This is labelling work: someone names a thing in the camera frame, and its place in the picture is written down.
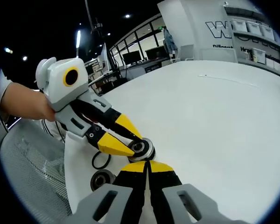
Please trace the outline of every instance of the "shelf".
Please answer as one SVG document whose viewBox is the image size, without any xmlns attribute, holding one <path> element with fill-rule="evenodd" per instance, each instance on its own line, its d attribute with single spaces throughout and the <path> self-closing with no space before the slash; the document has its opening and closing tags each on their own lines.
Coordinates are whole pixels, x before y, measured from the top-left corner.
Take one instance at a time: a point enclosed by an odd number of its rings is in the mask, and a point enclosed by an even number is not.
<svg viewBox="0 0 280 224">
<path fill-rule="evenodd" d="M 236 6 L 224 6 L 224 8 L 228 15 L 243 16 L 243 17 L 258 20 L 260 22 L 269 23 L 269 20 L 261 12 L 249 10 L 246 8 L 236 7 Z"/>
<path fill-rule="evenodd" d="M 257 34 L 253 34 L 253 33 L 249 33 L 249 32 L 244 32 L 244 31 L 237 31 L 237 30 L 233 30 L 233 35 L 240 35 L 240 36 L 248 36 L 248 37 L 254 37 L 254 38 L 257 38 L 261 41 L 265 41 L 269 44 L 272 44 L 278 48 L 280 48 L 280 44 L 277 43 L 276 41 L 270 39 L 270 38 L 267 38 L 265 36 L 260 36 L 260 35 L 257 35 Z"/>
<path fill-rule="evenodd" d="M 265 64 L 261 64 L 261 63 L 258 63 L 258 62 L 253 62 L 253 61 L 249 61 L 249 60 L 245 60 L 245 59 L 240 59 L 240 58 L 238 58 L 238 63 L 239 64 L 250 65 L 250 66 L 253 66 L 253 67 L 256 67 L 256 68 L 260 68 L 260 69 L 264 69 L 266 71 L 269 71 L 271 73 L 276 74 L 277 76 L 280 76 L 279 71 L 277 71 L 276 69 L 273 69 L 269 66 L 266 66 Z"/>
</svg>

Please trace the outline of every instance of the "glass window pane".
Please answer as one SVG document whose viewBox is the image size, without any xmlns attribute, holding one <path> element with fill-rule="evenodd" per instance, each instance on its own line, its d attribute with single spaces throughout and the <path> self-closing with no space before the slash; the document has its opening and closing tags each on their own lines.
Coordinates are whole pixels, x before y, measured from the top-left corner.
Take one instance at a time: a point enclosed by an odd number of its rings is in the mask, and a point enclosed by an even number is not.
<svg viewBox="0 0 280 224">
<path fill-rule="evenodd" d="M 165 22 L 162 17 L 160 17 L 159 19 L 156 19 L 155 21 L 152 21 L 151 23 L 153 25 L 154 30 L 157 30 L 159 27 L 165 26 Z"/>
<path fill-rule="evenodd" d="M 142 54 L 141 54 L 141 51 L 140 51 L 140 48 L 139 48 L 139 44 L 138 44 L 138 43 L 134 43 L 134 44 L 132 44 L 131 46 L 129 46 L 129 51 L 130 51 L 130 52 L 139 51 L 139 54 L 140 54 L 140 56 L 141 56 L 141 59 L 143 60 L 143 57 L 142 57 Z"/>
<path fill-rule="evenodd" d="M 147 55 L 146 55 L 145 51 L 149 50 L 151 48 L 156 48 L 157 47 L 157 44 L 155 43 L 154 36 L 150 36 L 150 37 L 145 38 L 144 40 L 140 41 L 140 45 L 141 45 L 144 57 L 146 57 L 146 58 L 147 58 Z"/>
<path fill-rule="evenodd" d="M 164 33 L 163 32 L 159 32 L 155 36 L 156 36 L 156 38 L 158 40 L 159 46 L 163 46 L 164 45 L 164 43 L 163 43 Z"/>
<path fill-rule="evenodd" d="M 119 49 L 119 50 L 122 50 L 123 48 L 126 47 L 126 44 L 125 44 L 124 41 L 122 41 L 122 42 L 120 42 L 117 46 L 118 46 L 118 49 Z"/>
<path fill-rule="evenodd" d="M 130 43 L 134 42 L 136 40 L 135 33 L 132 33 L 126 38 L 126 44 L 129 45 Z"/>
<path fill-rule="evenodd" d="M 142 27 L 136 31 L 138 38 L 141 38 L 141 37 L 145 36 L 146 34 L 149 34 L 150 32 L 152 32 L 152 31 L 151 31 L 149 24 L 145 25 L 144 27 Z"/>
<path fill-rule="evenodd" d="M 118 67 L 122 66 L 122 61 L 120 59 L 119 53 L 116 48 L 113 48 L 112 53 L 114 55 L 115 63 L 117 64 Z"/>
</svg>

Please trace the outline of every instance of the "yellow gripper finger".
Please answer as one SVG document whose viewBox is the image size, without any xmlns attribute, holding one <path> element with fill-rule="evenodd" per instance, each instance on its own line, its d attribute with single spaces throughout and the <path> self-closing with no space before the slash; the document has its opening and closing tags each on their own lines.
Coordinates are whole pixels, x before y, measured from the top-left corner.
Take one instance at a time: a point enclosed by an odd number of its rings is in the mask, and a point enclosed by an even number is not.
<svg viewBox="0 0 280 224">
<path fill-rule="evenodd" d="M 111 155 L 133 156 L 135 153 L 120 140 L 107 132 L 98 141 L 98 149 L 103 153 Z"/>
<path fill-rule="evenodd" d="M 138 132 L 138 130 L 135 128 L 135 126 L 131 123 L 129 118 L 127 118 L 126 115 L 121 114 L 115 121 L 115 123 L 125 127 L 127 130 L 129 130 L 131 133 L 136 135 L 138 138 L 142 139 L 142 136 Z"/>
</svg>

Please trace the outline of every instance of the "white table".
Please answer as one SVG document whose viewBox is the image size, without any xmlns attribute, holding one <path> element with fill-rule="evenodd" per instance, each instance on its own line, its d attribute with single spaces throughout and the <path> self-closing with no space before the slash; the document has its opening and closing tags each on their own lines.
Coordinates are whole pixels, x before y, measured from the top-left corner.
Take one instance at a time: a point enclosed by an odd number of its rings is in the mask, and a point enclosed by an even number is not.
<svg viewBox="0 0 280 224">
<path fill-rule="evenodd" d="M 255 223 L 280 195 L 277 75 L 236 63 L 178 62 L 105 98 L 152 140 L 156 161 L 172 166 L 182 183 L 214 199 L 227 217 Z M 65 178 L 73 212 L 91 193 L 96 151 L 66 143 Z M 107 169 L 117 175 L 127 163 L 126 157 L 113 156 Z"/>
</svg>

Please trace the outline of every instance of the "white storage bin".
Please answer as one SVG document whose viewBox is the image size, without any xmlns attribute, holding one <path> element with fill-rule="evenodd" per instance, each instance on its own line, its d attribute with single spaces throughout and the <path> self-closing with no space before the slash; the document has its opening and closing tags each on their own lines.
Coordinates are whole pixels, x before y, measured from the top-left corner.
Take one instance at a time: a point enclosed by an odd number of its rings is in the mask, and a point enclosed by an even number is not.
<svg viewBox="0 0 280 224">
<path fill-rule="evenodd" d="M 257 48 L 252 48 L 253 61 L 266 64 L 266 52 Z"/>
<path fill-rule="evenodd" d="M 262 36 L 258 23 L 247 21 L 246 24 L 250 33 Z"/>
<path fill-rule="evenodd" d="M 266 65 L 268 67 L 274 68 L 274 61 L 271 59 L 266 58 Z"/>
<path fill-rule="evenodd" d="M 246 22 L 244 20 L 236 20 L 232 19 L 231 23 L 233 25 L 233 28 L 237 31 L 243 31 L 243 32 L 248 32 Z"/>
<path fill-rule="evenodd" d="M 275 40 L 273 29 L 264 25 L 260 25 L 260 30 L 263 36 Z"/>
</svg>

